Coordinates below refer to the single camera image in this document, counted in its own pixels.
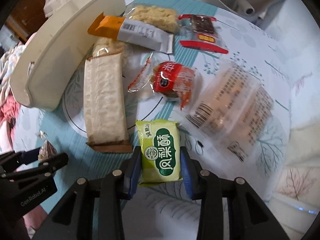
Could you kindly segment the small red brown candy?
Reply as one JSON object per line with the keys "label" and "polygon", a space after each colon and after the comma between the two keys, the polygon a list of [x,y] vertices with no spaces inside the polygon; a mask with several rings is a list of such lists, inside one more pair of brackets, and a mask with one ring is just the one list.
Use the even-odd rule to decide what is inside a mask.
{"label": "small red brown candy", "polygon": [[43,163],[50,158],[53,158],[57,155],[57,150],[49,142],[48,135],[46,132],[40,130],[38,137],[42,140],[42,145],[39,149],[38,161]]}

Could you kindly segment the green pineapple cake packet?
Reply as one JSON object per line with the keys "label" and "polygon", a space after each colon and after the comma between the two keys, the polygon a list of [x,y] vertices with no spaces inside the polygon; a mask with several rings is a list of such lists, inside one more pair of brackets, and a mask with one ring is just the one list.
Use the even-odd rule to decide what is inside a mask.
{"label": "green pineapple cake packet", "polygon": [[137,120],[136,128],[142,153],[140,185],[181,180],[178,122],[164,119]]}

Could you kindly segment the long beige wafer pack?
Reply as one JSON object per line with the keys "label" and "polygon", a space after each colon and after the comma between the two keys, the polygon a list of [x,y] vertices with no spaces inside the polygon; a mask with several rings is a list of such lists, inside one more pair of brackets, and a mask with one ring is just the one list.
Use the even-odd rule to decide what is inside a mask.
{"label": "long beige wafer pack", "polygon": [[84,71],[87,145],[101,153],[130,153],[125,115],[122,53],[90,57]]}

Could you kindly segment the clear printed cracker pack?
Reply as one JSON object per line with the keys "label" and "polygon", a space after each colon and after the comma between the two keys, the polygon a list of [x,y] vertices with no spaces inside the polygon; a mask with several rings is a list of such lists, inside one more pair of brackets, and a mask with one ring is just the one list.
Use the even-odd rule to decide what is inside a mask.
{"label": "clear printed cracker pack", "polygon": [[273,99],[259,79],[235,62],[221,60],[183,126],[204,146],[232,153],[243,162],[253,152],[272,107]]}

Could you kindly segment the red pastry packet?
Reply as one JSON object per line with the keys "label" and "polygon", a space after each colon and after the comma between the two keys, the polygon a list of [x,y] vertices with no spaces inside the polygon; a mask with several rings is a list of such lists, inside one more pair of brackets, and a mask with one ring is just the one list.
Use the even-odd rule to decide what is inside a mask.
{"label": "red pastry packet", "polygon": [[168,101],[178,102],[180,110],[186,111],[197,99],[201,85],[202,77],[197,68],[174,61],[160,61],[151,53],[127,90],[137,93],[143,100],[162,96]]}

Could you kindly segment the orange grey snack bar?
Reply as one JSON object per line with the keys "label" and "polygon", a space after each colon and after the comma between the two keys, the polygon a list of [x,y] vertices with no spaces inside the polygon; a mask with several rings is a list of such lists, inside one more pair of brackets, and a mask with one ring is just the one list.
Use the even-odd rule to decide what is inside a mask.
{"label": "orange grey snack bar", "polygon": [[135,44],[161,53],[172,54],[174,50],[174,34],[125,17],[100,14],[87,32],[90,35]]}

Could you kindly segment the rice crispy cake pack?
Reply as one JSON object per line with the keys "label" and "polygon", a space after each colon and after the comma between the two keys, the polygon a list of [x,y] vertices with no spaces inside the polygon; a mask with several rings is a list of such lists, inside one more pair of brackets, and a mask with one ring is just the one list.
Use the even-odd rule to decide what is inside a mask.
{"label": "rice crispy cake pack", "polygon": [[124,17],[153,25],[168,33],[179,31],[178,13],[174,9],[155,5],[131,4],[127,6]]}

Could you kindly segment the dark berry red packet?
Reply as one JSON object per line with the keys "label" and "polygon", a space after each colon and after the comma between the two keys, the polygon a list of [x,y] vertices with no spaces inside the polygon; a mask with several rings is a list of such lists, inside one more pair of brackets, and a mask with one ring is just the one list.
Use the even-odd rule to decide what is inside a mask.
{"label": "dark berry red packet", "polygon": [[207,15],[183,14],[178,17],[180,45],[185,48],[228,54],[227,46],[214,26],[216,18]]}

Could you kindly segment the pink bed blanket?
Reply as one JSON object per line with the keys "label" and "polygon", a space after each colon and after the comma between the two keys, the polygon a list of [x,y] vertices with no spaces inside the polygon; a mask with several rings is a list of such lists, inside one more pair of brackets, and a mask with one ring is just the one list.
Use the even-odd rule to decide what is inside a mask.
{"label": "pink bed blanket", "polygon": [[[13,150],[15,123],[21,105],[14,99],[9,80],[25,48],[20,42],[1,56],[1,154]],[[1,234],[6,239],[32,239],[46,218],[46,211],[37,206],[14,224],[1,228]]]}

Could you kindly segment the white plastic organizer tray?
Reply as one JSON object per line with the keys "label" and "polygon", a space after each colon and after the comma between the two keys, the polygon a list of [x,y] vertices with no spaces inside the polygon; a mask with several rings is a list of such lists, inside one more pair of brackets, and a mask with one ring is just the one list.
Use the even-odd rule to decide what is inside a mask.
{"label": "white plastic organizer tray", "polygon": [[56,109],[73,73],[97,37],[87,29],[100,15],[119,16],[125,0],[70,0],[31,39],[12,75],[15,100],[29,108]]}

